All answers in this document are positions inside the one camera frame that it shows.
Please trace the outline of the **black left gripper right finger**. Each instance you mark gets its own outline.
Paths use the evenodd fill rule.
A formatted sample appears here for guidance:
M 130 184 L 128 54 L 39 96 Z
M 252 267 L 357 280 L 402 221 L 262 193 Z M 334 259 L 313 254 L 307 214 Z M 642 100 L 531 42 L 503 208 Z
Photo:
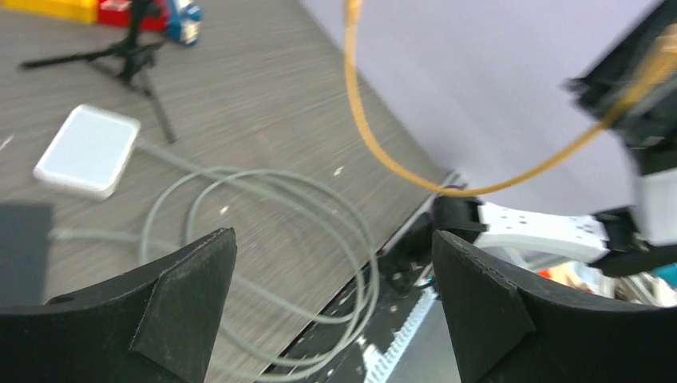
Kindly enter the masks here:
M 675 382 L 675 308 L 564 286 L 446 231 L 432 258 L 462 381 Z

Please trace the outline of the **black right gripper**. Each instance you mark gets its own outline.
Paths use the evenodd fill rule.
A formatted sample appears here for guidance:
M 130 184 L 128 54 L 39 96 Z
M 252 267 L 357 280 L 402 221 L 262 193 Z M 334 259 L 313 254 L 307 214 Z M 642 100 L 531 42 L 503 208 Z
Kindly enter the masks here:
M 661 1 L 587 74 L 567 83 L 596 124 L 569 144 L 572 154 L 603 131 L 633 152 L 676 150 L 676 3 Z

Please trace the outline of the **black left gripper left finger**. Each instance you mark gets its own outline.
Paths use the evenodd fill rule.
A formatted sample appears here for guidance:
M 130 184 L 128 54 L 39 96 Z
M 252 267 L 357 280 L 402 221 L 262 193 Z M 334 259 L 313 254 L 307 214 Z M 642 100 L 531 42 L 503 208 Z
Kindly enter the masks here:
M 2 381 L 202 382 L 236 254 L 221 228 L 45 305 L 2 309 Z

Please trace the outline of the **black network switch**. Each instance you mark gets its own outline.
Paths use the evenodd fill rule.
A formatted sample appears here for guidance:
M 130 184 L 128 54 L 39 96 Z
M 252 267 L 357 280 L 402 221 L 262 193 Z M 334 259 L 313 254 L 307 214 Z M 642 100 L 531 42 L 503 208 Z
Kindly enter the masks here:
M 53 228 L 49 204 L 1 204 L 1 306 L 42 303 Z

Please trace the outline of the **white network switch box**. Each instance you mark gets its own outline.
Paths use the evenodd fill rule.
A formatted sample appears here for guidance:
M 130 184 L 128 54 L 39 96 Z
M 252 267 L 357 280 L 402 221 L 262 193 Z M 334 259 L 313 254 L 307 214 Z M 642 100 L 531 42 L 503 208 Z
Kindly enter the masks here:
M 74 108 L 33 170 L 47 187 L 106 200 L 133 153 L 139 120 L 92 105 Z

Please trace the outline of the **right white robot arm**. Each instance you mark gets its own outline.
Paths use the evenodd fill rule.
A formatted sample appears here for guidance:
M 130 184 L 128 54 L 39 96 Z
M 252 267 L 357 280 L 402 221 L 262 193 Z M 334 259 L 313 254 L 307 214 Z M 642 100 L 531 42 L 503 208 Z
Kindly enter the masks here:
M 568 89 L 609 123 L 636 164 L 635 202 L 591 215 L 549 215 L 438 196 L 434 228 L 475 247 L 550 255 L 539 270 L 578 261 L 618 278 L 676 261 L 676 4 L 662 1 Z

